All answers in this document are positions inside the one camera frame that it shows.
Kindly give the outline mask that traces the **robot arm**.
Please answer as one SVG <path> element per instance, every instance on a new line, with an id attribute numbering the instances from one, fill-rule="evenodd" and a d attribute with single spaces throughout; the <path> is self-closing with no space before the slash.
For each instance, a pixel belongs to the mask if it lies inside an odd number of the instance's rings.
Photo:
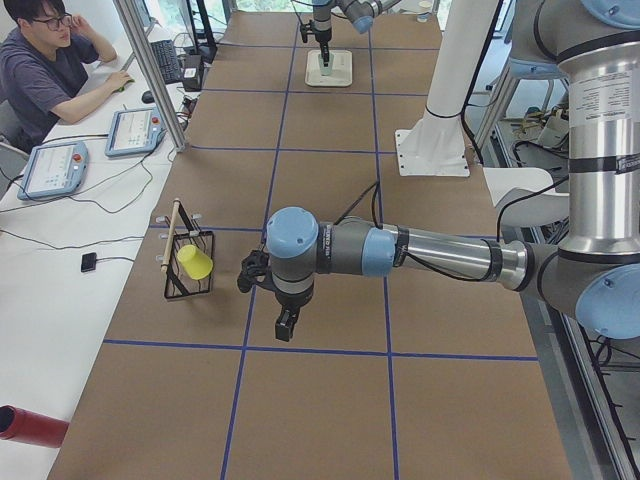
<path id="1" fill-rule="evenodd" d="M 569 80 L 569 231 L 558 245 L 473 240 L 360 219 L 320 223 L 299 207 L 266 228 L 265 286 L 291 339 L 316 274 L 425 268 L 523 291 L 614 339 L 639 334 L 639 5 L 522 1 L 511 56 Z"/>
<path id="2" fill-rule="evenodd" d="M 400 3 L 400 0 L 326 0 L 312 1 L 312 18 L 307 22 L 300 22 L 299 31 L 302 41 L 308 42 L 312 35 L 318 42 L 320 53 L 318 57 L 321 69 L 332 68 L 332 55 L 329 42 L 332 39 L 332 11 L 338 8 L 355 30 L 363 34 L 373 25 L 374 18 L 390 10 Z"/>

